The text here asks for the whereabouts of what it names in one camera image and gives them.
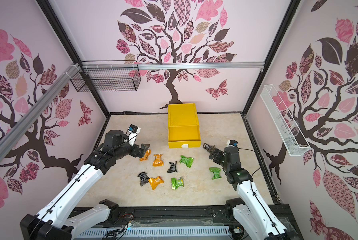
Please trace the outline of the yellow plastic drawer cabinet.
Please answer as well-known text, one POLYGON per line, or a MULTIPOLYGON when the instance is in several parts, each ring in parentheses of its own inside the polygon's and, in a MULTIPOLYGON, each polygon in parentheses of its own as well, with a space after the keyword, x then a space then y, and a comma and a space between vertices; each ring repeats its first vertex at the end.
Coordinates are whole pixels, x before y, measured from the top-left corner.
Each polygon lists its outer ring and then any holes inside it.
POLYGON ((198 126, 199 118, 196 104, 172 104, 168 107, 168 126, 198 126))

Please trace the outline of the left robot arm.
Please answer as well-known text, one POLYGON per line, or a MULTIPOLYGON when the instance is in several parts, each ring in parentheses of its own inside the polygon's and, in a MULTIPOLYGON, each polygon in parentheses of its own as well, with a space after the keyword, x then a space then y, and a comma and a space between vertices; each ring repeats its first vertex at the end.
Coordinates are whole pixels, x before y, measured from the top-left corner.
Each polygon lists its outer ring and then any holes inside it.
POLYGON ((117 204, 103 200, 95 207, 70 217, 88 190, 123 157, 142 158, 150 147, 135 143, 141 129, 130 125, 127 132, 111 130, 84 161, 84 165, 63 190, 36 215, 27 214, 20 222, 26 240, 73 240, 98 223, 106 221, 117 204))

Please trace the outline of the black cookie packet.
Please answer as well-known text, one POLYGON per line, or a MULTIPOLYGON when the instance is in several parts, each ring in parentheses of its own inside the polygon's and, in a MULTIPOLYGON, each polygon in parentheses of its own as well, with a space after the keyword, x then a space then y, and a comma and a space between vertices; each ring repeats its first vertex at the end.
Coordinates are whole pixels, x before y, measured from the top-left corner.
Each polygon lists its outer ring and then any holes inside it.
POLYGON ((170 167, 167 170, 167 173, 177 173, 178 169, 177 169, 177 161, 175 162, 169 162, 170 167))
POLYGON ((138 177, 140 178, 140 186, 144 186, 145 184, 149 183, 149 177, 146 172, 141 172, 138 174, 138 177))

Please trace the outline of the green cookie packet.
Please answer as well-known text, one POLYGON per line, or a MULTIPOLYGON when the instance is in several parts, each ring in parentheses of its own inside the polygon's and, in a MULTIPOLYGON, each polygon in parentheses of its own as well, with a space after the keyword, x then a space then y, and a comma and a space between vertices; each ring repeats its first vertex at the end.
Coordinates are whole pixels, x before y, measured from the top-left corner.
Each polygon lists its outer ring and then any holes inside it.
POLYGON ((221 169, 218 167, 211 167, 209 171, 213 174, 212 180, 221 179, 221 169))
POLYGON ((192 157, 187 158, 185 156, 181 156, 180 163, 185 164, 188 168, 192 167, 193 162, 194 162, 194 158, 192 157))
POLYGON ((183 178, 171 178, 171 185, 173 190, 177 190, 180 187, 184 187, 184 179, 183 178))

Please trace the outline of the orange cookie packet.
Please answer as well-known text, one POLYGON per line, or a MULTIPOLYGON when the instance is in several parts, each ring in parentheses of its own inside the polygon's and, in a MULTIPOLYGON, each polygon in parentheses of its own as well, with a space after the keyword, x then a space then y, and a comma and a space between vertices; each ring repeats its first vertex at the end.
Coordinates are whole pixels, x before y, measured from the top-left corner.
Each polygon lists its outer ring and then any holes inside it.
POLYGON ((149 181, 149 183, 151 185, 152 190, 155 190, 158 185, 164 183, 164 180, 162 179, 161 176, 158 176, 156 178, 149 178, 148 181, 149 181))
POLYGON ((141 161, 141 162, 147 161, 148 158, 149 158, 149 156, 150 156, 150 154, 151 154, 151 150, 147 150, 146 153, 145 153, 145 155, 144 155, 142 158, 140 158, 140 161, 141 161))
POLYGON ((154 155, 155 159, 153 161, 153 167, 163 167, 164 162, 162 160, 162 154, 156 154, 154 155))

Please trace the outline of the yellow top drawer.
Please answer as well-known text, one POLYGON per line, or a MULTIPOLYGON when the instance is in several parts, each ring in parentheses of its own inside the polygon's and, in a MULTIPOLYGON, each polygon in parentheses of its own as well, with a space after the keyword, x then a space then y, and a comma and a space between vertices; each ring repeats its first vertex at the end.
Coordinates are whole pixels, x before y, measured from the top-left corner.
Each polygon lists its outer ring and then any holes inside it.
POLYGON ((169 127, 168 135, 170 149, 201 146, 200 126, 169 127))

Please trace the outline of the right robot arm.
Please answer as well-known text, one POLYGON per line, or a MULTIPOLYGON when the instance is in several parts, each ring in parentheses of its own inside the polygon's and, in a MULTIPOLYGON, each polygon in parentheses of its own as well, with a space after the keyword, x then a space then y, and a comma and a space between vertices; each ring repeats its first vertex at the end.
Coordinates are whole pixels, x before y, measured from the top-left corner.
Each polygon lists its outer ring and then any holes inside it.
POLYGON ((252 240, 296 240, 298 234, 288 229, 270 209, 254 183, 252 175, 242 167, 238 142, 230 140, 224 150, 205 143, 209 159, 220 165, 227 181, 239 198, 228 200, 232 217, 241 224, 252 240))

